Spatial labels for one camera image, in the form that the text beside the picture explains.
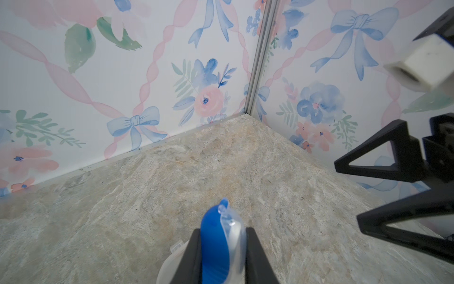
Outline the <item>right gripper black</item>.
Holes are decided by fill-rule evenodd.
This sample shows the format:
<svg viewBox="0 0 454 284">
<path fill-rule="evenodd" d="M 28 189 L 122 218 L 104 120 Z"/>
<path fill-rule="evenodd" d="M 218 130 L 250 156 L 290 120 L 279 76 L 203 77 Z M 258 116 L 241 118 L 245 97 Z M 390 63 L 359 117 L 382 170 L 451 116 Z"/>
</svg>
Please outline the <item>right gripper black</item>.
<svg viewBox="0 0 454 284">
<path fill-rule="evenodd" d="M 423 182 L 430 190 L 385 204 L 357 216 L 361 233 L 412 249 L 452 264 L 454 243 L 445 239 L 393 227 L 393 224 L 454 213 L 454 114 L 429 120 L 431 135 L 423 138 L 426 161 L 418 139 L 409 134 L 407 122 L 394 120 L 368 140 L 334 162 L 338 173 L 402 182 Z M 390 146 L 391 154 L 379 156 L 372 166 L 356 165 L 364 156 Z"/>
</svg>

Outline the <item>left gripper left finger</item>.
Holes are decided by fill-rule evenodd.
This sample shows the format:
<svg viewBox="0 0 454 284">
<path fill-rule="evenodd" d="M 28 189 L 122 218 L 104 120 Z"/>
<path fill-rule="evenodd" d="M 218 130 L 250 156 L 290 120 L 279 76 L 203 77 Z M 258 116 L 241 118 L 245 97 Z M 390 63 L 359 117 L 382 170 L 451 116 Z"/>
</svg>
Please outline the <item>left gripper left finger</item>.
<svg viewBox="0 0 454 284">
<path fill-rule="evenodd" d="M 185 248 L 182 260 L 170 284 L 202 283 L 202 239 L 201 230 L 195 229 Z"/>
</svg>

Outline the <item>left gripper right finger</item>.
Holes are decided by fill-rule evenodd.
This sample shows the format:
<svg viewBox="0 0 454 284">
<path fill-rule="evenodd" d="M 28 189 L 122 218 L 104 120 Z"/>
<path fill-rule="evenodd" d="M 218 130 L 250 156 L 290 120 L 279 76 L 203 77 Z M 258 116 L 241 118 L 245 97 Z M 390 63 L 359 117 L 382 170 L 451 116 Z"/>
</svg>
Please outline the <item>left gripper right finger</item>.
<svg viewBox="0 0 454 284">
<path fill-rule="evenodd" d="M 245 283 L 279 284 L 256 231 L 252 227 L 247 227 L 246 233 Z"/>
</svg>

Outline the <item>blue toothbrush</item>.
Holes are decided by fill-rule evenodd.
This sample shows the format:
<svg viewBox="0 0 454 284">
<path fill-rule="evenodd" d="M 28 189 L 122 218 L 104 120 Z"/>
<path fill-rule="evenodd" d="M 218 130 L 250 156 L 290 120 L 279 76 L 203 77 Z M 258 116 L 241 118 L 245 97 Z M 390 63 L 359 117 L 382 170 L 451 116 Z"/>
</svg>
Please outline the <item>blue toothbrush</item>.
<svg viewBox="0 0 454 284">
<path fill-rule="evenodd" d="M 247 232 L 240 215 L 223 199 L 201 222 L 202 282 L 241 284 L 245 269 Z"/>
</svg>

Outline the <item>clear plastic container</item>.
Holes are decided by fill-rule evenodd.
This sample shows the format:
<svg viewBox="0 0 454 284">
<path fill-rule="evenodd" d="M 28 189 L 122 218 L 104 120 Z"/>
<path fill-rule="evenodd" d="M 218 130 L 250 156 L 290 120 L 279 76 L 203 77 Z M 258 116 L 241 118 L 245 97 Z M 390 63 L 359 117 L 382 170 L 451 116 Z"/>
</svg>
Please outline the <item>clear plastic container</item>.
<svg viewBox="0 0 454 284">
<path fill-rule="evenodd" d="M 163 262 L 157 277 L 156 284 L 169 284 L 180 265 L 188 241 L 178 241 L 170 247 L 170 256 Z"/>
</svg>

